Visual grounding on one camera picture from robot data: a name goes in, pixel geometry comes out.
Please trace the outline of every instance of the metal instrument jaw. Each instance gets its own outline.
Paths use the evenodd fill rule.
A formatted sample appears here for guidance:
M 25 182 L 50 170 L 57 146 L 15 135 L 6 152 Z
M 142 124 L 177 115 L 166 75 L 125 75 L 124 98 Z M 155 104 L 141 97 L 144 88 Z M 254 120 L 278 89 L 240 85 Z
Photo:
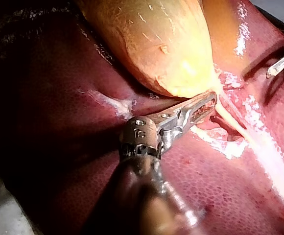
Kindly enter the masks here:
M 284 57 L 268 68 L 266 77 L 277 76 L 284 69 Z
M 205 92 L 161 112 L 131 118 L 120 135 L 120 160 L 146 154 L 160 159 L 177 138 L 214 110 L 216 102 L 215 92 Z
M 210 114 L 216 102 L 215 92 L 205 92 L 159 113 L 147 115 L 155 123 L 163 143 L 161 154 L 170 149 L 177 138 Z

